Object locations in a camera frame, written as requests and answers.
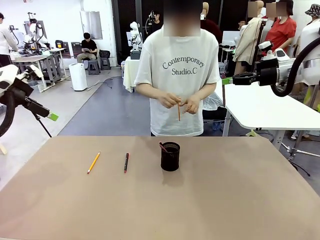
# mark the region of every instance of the red shirt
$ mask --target red shirt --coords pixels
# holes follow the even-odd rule
[[[209,33],[212,33],[219,44],[222,43],[222,32],[219,29],[219,26],[212,20],[206,19],[200,21],[200,26],[202,29],[207,30]]]
[[[277,19],[267,33],[265,40],[273,43],[272,51],[274,51],[289,38],[293,38],[296,35],[296,29],[297,23],[291,17],[282,24],[280,24],[280,19]]]

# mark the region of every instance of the floor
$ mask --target floor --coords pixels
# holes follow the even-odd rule
[[[87,84],[90,87],[120,75],[120,69],[113,68],[102,71],[100,75],[87,76]],[[43,93],[35,90],[30,97],[59,115],[56,122],[47,118],[41,119],[51,135],[56,136],[100,85],[101,83],[93,86],[89,91],[75,92],[72,89],[72,82],[65,81],[57,83]],[[3,119],[4,115],[0,116],[0,123]],[[31,112],[22,106],[17,107],[10,129],[0,139],[0,143],[8,152],[7,155],[0,153],[0,190],[48,139],[49,136]]]
[[[86,104],[76,113],[59,135],[78,136],[149,136],[150,135],[150,105],[149,100],[138,93],[125,90],[122,79],[114,77],[106,81]],[[237,121],[232,121],[230,136],[241,136],[249,131],[242,128]],[[261,131],[261,136],[272,139],[267,131]],[[222,136],[222,132],[213,131],[210,123],[204,126],[205,136]],[[285,138],[286,145],[294,142]],[[300,149],[320,154],[319,142],[302,142]],[[281,147],[281,153],[289,156]],[[298,154],[294,160],[307,171],[311,177],[299,171],[313,189],[320,195],[320,159]]]
[[[90,91],[74,92],[70,81],[57,84],[44,93],[34,92],[32,98],[59,115],[57,122],[43,119],[43,123],[53,136],[149,136],[149,100],[137,93],[129,93],[123,86],[119,69],[103,71],[101,75],[87,76]],[[211,124],[205,124],[206,136],[221,136],[213,131]],[[234,120],[230,126],[230,136],[248,133]],[[0,142],[7,148],[8,155],[0,155],[0,190],[28,159],[48,140],[48,136],[33,115],[23,107],[16,109],[12,127]],[[294,143],[284,139],[285,144]],[[301,150],[320,154],[319,142],[302,142]],[[284,148],[281,152],[287,156]],[[320,195],[320,159],[297,155],[295,162],[311,173],[301,175]]]

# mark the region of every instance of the gray pants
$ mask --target gray pants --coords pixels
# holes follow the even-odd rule
[[[97,59],[96,55],[92,54],[92,53],[81,53],[76,57],[77,61],[79,64],[82,63],[82,60],[84,59],[90,59],[90,60],[95,60]]]

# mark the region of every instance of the white air purifier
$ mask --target white air purifier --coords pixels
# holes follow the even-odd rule
[[[85,65],[83,63],[72,63],[69,65],[73,90],[83,91],[88,88]]]

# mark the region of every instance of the hand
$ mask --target hand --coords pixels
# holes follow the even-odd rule
[[[186,105],[185,110],[183,111],[183,113],[190,113],[192,115],[196,114],[198,112],[199,109],[199,104],[200,104],[200,98],[198,98],[195,95],[192,95],[191,97],[189,97],[187,100],[185,100],[182,104],[180,104],[180,106],[184,106]]]
[[[173,93],[163,92],[157,97],[157,100],[167,109],[172,108],[174,105],[181,103],[181,99]]]

